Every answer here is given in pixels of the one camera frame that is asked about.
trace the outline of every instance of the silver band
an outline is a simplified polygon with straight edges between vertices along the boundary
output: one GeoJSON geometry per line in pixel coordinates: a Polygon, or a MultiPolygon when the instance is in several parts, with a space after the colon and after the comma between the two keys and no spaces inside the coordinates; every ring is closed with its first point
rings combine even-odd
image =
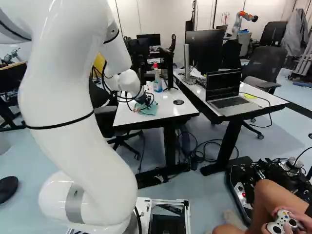
{"type": "Polygon", "coordinates": [[[73,223],[84,224],[81,216],[83,194],[84,189],[79,185],[72,183],[66,198],[65,212],[68,220],[73,223]]]}

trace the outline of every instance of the computer monitor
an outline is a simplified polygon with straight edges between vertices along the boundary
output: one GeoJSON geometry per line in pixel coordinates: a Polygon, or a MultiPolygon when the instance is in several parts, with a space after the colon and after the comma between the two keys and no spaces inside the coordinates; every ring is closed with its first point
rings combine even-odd
{"type": "Polygon", "coordinates": [[[189,44],[190,65],[201,74],[218,71],[222,64],[223,29],[186,32],[189,44]]]}
{"type": "Polygon", "coordinates": [[[149,46],[160,46],[160,34],[143,34],[137,35],[137,39],[147,38],[149,40],[149,46]]]}
{"type": "Polygon", "coordinates": [[[223,29],[224,30],[224,35],[226,33],[226,30],[228,29],[228,25],[220,25],[220,26],[217,26],[216,29],[223,29]]]}

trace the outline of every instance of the white game controller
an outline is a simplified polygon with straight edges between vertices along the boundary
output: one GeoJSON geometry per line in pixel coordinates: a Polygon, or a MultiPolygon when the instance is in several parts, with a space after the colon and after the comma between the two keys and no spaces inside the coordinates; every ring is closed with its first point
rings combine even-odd
{"type": "Polygon", "coordinates": [[[287,210],[278,210],[277,211],[277,217],[274,223],[268,223],[267,230],[271,234],[284,234],[284,225],[285,223],[288,223],[292,230],[305,230],[302,223],[299,221],[291,218],[289,215],[291,212],[287,210]]]}

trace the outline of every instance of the laptop keyboard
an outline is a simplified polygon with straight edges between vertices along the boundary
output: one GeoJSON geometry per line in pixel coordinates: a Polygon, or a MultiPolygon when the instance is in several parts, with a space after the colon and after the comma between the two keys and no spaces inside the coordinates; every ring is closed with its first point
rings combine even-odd
{"type": "Polygon", "coordinates": [[[236,106],[240,104],[249,103],[247,100],[243,99],[242,97],[234,97],[234,98],[228,98],[218,101],[211,101],[213,105],[215,105],[217,108],[225,108],[229,106],[236,106]]]}
{"type": "Polygon", "coordinates": [[[198,77],[195,77],[194,78],[197,83],[202,86],[204,89],[206,89],[206,85],[207,85],[207,78],[198,78],[198,77]]]}

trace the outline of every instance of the laptop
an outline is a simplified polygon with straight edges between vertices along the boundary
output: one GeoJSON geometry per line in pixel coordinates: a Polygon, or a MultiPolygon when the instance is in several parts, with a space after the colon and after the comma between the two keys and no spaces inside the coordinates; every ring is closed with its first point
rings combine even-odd
{"type": "Polygon", "coordinates": [[[240,69],[207,73],[206,101],[227,117],[262,109],[238,95],[240,79],[240,69]]]}

